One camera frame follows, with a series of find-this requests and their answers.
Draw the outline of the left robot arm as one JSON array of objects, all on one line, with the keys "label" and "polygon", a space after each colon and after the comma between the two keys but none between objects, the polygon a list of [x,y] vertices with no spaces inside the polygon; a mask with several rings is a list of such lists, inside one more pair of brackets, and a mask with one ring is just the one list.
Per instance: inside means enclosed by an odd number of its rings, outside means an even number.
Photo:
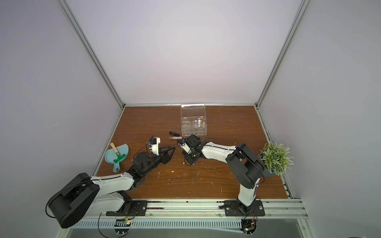
[{"label": "left robot arm", "polygon": [[55,218],[63,229],[96,214],[129,216],[133,202],[127,192],[139,187],[160,164],[170,162],[175,150],[165,146],[152,154],[140,152],[127,171],[114,176],[91,177],[80,173],[48,200],[45,210],[51,211],[48,216]]}]

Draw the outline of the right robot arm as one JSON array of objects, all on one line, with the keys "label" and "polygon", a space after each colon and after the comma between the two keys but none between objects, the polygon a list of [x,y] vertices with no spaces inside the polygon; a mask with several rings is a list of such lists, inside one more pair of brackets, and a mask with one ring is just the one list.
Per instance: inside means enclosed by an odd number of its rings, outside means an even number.
[{"label": "right robot arm", "polygon": [[238,204],[249,208],[256,200],[256,191],[263,179],[265,165],[244,143],[224,146],[211,141],[201,141],[196,135],[178,140],[185,160],[194,164],[198,159],[212,159],[226,163],[240,184]]}]

